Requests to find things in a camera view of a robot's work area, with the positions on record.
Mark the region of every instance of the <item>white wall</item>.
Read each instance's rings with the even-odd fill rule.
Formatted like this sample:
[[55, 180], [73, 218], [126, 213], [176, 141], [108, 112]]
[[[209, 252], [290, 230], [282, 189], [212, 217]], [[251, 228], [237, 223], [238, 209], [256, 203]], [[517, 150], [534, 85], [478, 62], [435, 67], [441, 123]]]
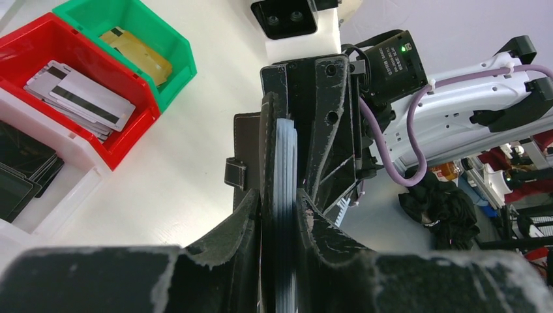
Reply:
[[411, 32], [427, 74], [478, 63], [520, 35], [536, 47], [533, 63], [553, 68], [553, 0], [364, 0], [340, 35], [356, 44], [390, 29]]

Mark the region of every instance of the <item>black leather strap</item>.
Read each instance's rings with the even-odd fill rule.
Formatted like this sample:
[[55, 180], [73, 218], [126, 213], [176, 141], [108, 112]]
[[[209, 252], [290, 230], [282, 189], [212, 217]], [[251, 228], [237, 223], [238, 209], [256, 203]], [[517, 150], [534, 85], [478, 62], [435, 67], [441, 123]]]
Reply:
[[259, 112], [234, 115], [234, 157], [225, 171], [225, 183], [235, 187], [234, 209], [249, 189], [260, 187], [259, 136]]
[[232, 187], [246, 190], [246, 166], [235, 158], [227, 158], [225, 166], [225, 183]]

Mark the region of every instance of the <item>orange bottle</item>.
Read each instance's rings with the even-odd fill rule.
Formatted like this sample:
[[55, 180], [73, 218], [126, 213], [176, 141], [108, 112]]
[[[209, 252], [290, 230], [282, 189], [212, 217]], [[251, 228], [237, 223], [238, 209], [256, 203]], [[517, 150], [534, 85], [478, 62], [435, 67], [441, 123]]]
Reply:
[[452, 181], [462, 174], [461, 168], [454, 162], [433, 166], [430, 168], [430, 171], [436, 175], [439, 181]]

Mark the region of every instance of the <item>black mount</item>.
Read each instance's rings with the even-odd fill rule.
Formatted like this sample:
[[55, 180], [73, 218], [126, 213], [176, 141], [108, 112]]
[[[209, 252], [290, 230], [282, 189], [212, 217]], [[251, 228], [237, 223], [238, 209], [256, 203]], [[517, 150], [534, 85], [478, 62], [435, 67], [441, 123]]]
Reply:
[[345, 55], [286, 61], [261, 71], [263, 93], [278, 95], [279, 106], [298, 134], [298, 186], [323, 210], [351, 192], [372, 160], [362, 150], [359, 80], [364, 61]]
[[341, 0], [263, 0], [251, 9], [270, 39], [283, 39], [317, 31], [317, 11], [335, 8]]
[[517, 57], [522, 64], [532, 64], [537, 51], [529, 36], [519, 36], [509, 40], [498, 53], [509, 52], [511, 57]]

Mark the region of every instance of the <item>plastic storage bin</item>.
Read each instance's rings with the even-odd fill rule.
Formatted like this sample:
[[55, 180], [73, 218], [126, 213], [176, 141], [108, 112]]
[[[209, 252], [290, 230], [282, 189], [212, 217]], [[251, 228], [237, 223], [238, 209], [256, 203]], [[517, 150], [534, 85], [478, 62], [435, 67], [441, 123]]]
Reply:
[[[160, 116], [148, 83], [52, 13], [0, 38], [0, 88], [87, 140], [113, 170]], [[136, 106], [122, 132], [102, 144], [90, 132], [23, 89], [48, 61], [66, 63]]]
[[0, 89], [0, 120], [55, 149], [65, 165], [41, 198], [13, 223], [0, 220], [0, 272], [26, 248], [45, 243], [111, 171], [90, 143], [18, 97]]
[[[142, 76], [151, 86], [161, 112], [197, 73], [188, 40], [139, 0], [70, 0], [53, 12]], [[130, 31], [173, 65], [173, 73], [159, 88], [148, 74], [100, 39], [115, 26]]]

